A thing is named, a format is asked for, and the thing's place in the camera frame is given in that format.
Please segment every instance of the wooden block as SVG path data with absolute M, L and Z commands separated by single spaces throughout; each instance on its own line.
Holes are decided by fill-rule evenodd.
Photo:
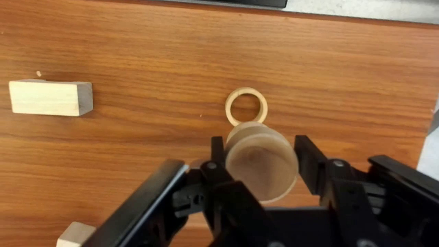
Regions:
M 12 112 L 78 116 L 93 110 L 90 82 L 9 81 Z
M 59 236 L 56 247 L 81 247 L 94 230 L 96 228 L 90 225 L 71 222 L 68 228 Z

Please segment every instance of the wooden table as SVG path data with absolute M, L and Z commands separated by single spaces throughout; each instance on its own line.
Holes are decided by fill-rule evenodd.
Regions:
M 208 155 L 226 94 L 359 169 L 415 164 L 439 90 L 439 27 L 215 7 L 20 0 L 0 7 L 0 245 L 101 223 L 166 158 Z M 92 81 L 82 118 L 15 115 L 8 81 Z M 237 114 L 253 112 L 240 100 Z M 315 204 L 302 181 L 277 204 Z M 205 245 L 194 217 L 174 245 Z

